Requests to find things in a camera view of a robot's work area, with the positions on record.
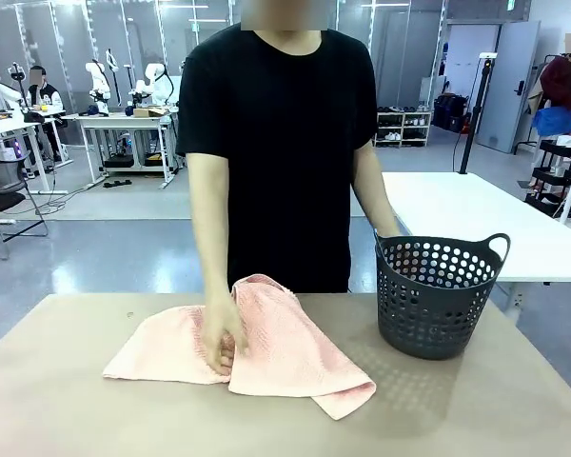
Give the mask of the person's left hand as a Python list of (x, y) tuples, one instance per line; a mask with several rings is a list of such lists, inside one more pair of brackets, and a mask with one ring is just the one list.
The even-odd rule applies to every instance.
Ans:
[(387, 211), (378, 211), (376, 214), (373, 214), (369, 220), (377, 235), (382, 238), (402, 235), (399, 222), (390, 209)]

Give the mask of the person's right hand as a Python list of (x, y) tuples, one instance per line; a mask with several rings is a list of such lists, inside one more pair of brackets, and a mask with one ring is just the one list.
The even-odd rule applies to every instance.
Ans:
[(243, 321), (227, 289), (212, 291), (206, 297), (202, 340), (207, 364), (222, 376), (230, 374), (236, 350), (247, 350)]

